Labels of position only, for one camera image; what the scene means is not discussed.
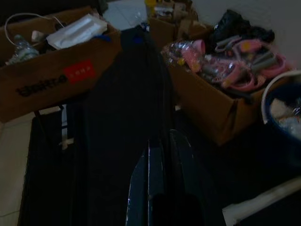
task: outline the plastic bottle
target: plastic bottle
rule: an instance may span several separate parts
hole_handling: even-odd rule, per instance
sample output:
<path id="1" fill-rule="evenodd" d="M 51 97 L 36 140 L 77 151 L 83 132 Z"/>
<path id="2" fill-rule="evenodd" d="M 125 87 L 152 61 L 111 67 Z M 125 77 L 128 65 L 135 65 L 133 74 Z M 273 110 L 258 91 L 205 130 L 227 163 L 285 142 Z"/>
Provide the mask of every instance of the plastic bottle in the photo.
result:
<path id="1" fill-rule="evenodd" d="M 31 44 L 29 44 L 21 35 L 16 35 L 14 40 L 16 44 L 15 54 L 7 63 L 8 65 L 29 60 L 39 55 L 39 52 Z"/>
<path id="2" fill-rule="evenodd" d="M 144 0 L 146 6 L 147 17 L 151 17 L 155 13 L 156 0 Z"/>

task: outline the pink toy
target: pink toy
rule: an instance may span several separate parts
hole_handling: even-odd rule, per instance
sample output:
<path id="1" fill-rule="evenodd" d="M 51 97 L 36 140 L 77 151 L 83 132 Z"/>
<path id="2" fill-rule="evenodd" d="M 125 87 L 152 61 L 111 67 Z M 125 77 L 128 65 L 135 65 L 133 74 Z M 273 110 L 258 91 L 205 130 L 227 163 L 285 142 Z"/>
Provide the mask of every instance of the pink toy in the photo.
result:
<path id="1" fill-rule="evenodd" d="M 182 49 L 182 56 L 193 72 L 201 70 L 200 53 L 194 48 Z"/>
<path id="2" fill-rule="evenodd" d="M 205 55 L 206 53 L 206 47 L 205 42 L 203 40 L 196 40 L 193 42 L 192 46 L 201 54 Z"/>

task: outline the tan cardboard box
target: tan cardboard box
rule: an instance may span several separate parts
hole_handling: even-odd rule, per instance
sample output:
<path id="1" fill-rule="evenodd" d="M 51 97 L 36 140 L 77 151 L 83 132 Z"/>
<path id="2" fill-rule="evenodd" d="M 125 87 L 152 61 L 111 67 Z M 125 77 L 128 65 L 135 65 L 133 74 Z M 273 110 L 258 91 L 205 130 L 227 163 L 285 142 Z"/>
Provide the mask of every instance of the tan cardboard box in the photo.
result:
<path id="1" fill-rule="evenodd" d="M 253 103 L 233 99 L 194 73 L 180 66 L 169 67 L 180 105 L 198 128 L 212 141 L 222 145 L 256 122 L 261 115 L 264 89 L 252 94 Z M 286 83 L 282 80 L 270 90 Z"/>
<path id="2" fill-rule="evenodd" d="M 88 13 L 90 7 L 54 16 L 70 24 Z M 55 20 L 35 18 L 10 24 L 8 30 L 12 37 L 20 34 L 31 40 L 33 30 L 53 33 L 55 23 Z M 111 41 L 93 39 L 0 68 L 0 121 L 7 122 L 91 89 L 121 51 L 119 31 L 108 25 L 105 34 Z M 12 57 L 14 46 L 6 39 L 4 28 L 0 28 L 0 45 L 0 61 L 5 62 Z"/>

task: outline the white wall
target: white wall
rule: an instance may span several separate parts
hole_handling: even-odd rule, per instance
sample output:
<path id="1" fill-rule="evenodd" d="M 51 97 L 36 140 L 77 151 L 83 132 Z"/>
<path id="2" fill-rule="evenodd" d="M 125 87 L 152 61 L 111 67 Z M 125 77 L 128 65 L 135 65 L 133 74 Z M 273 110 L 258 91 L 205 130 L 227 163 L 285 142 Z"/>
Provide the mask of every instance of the white wall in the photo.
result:
<path id="1" fill-rule="evenodd" d="M 216 24 L 232 9 L 251 25 L 275 32 L 280 53 L 301 68 L 301 0 L 193 0 L 199 20 Z"/>

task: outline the white strip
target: white strip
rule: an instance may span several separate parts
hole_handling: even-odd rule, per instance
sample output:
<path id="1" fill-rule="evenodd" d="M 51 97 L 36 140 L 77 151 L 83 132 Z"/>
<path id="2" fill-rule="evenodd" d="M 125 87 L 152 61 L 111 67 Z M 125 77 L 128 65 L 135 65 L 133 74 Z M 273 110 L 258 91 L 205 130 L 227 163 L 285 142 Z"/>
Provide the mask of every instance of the white strip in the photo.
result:
<path id="1" fill-rule="evenodd" d="M 225 207 L 222 211 L 227 226 L 233 226 L 241 220 L 261 211 L 279 200 L 301 190 L 301 177 L 287 181 L 256 198 Z"/>
<path id="2" fill-rule="evenodd" d="M 67 126 L 67 111 L 66 105 L 63 105 L 64 109 L 62 110 L 62 127 Z M 62 129 L 62 150 L 66 150 L 68 148 L 68 143 L 66 140 L 68 139 L 68 129 Z"/>

